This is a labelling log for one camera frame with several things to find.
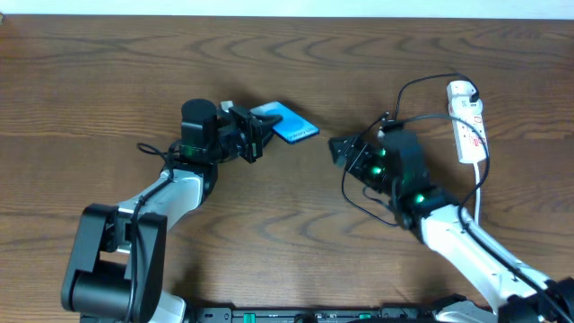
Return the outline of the blue Galaxy smartphone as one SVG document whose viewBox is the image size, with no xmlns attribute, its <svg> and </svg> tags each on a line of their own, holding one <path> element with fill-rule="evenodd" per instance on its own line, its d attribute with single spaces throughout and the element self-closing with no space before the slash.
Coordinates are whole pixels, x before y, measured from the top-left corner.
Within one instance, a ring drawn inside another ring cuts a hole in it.
<svg viewBox="0 0 574 323">
<path fill-rule="evenodd" d="M 296 144 L 319 134 L 319 128 L 289 109 L 279 101 L 273 101 L 250 110 L 258 116 L 281 116 L 273 131 L 287 144 Z"/>
</svg>

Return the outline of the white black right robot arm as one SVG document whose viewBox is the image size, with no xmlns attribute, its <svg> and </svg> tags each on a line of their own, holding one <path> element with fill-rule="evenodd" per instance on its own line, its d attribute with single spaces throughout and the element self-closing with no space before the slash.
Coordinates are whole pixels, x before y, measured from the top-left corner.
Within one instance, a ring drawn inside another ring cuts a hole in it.
<svg viewBox="0 0 574 323">
<path fill-rule="evenodd" d="M 500 322 L 571 322 L 573 280 L 553 281 L 520 261 L 479 227 L 446 189 L 431 182 L 416 134 L 359 136 L 328 141 L 336 164 L 389 197 L 397 226 L 444 257 L 483 296 Z"/>
</svg>

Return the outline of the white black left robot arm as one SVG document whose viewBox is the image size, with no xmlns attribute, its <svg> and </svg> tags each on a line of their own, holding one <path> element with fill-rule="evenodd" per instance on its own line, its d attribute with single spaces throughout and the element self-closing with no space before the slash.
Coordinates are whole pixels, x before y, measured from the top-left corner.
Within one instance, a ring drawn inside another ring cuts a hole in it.
<svg viewBox="0 0 574 323">
<path fill-rule="evenodd" d="M 167 233 L 211 194 L 219 164 L 255 162 L 283 119 L 205 99 L 185 102 L 181 115 L 181 137 L 166 151 L 137 145 L 162 159 L 158 179 L 115 205 L 88 205 L 80 216 L 60 301 L 82 322 L 186 321 L 186 302 L 162 287 Z"/>
</svg>

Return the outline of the white USB charger adapter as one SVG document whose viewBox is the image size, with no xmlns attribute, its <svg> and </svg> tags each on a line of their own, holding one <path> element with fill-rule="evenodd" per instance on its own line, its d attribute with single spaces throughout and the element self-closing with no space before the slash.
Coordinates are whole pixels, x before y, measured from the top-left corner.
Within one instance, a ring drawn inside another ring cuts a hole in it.
<svg viewBox="0 0 574 323">
<path fill-rule="evenodd" d="M 471 102 L 470 97 L 455 96 L 448 104 L 448 112 L 451 116 L 461 119 L 481 118 L 483 102 L 481 100 Z"/>
</svg>

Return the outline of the white power strip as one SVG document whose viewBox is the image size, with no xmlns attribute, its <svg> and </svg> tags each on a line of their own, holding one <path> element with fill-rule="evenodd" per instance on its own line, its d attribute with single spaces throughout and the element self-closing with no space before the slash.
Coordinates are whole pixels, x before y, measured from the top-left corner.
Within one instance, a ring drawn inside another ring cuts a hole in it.
<svg viewBox="0 0 574 323">
<path fill-rule="evenodd" d="M 448 104 L 455 96 L 470 97 L 471 102 L 477 90 L 468 81 L 453 81 L 447 86 Z M 463 164 L 473 164 L 485 159 L 483 144 L 487 143 L 483 116 L 475 119 L 453 120 L 453 130 L 457 147 L 458 160 Z"/>
</svg>

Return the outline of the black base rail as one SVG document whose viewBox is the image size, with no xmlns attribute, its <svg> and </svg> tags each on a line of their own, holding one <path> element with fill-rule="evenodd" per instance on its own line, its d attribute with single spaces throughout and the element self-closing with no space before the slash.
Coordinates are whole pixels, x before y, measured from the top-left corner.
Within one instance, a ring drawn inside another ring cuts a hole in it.
<svg viewBox="0 0 574 323">
<path fill-rule="evenodd" d="M 345 323 L 437 322 L 429 312 L 413 308 L 363 309 L 232 309 L 197 308 L 184 319 L 188 323 Z"/>
</svg>

